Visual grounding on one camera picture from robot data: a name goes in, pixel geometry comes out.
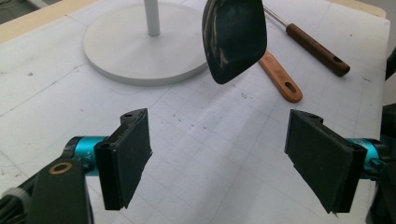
white table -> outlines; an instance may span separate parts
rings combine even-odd
[[[328,1],[266,1],[351,66],[337,77],[267,17],[268,49],[304,94],[291,104],[258,64],[222,86],[208,69],[156,88],[98,75],[84,32],[132,3],[98,0],[0,45],[0,192],[59,157],[71,137],[110,135],[121,114],[146,107],[154,154],[128,210],[105,212],[99,180],[88,177],[96,223],[364,223],[375,183],[359,183],[349,214],[328,215],[283,150],[292,108],[344,137],[379,136],[389,21]]]

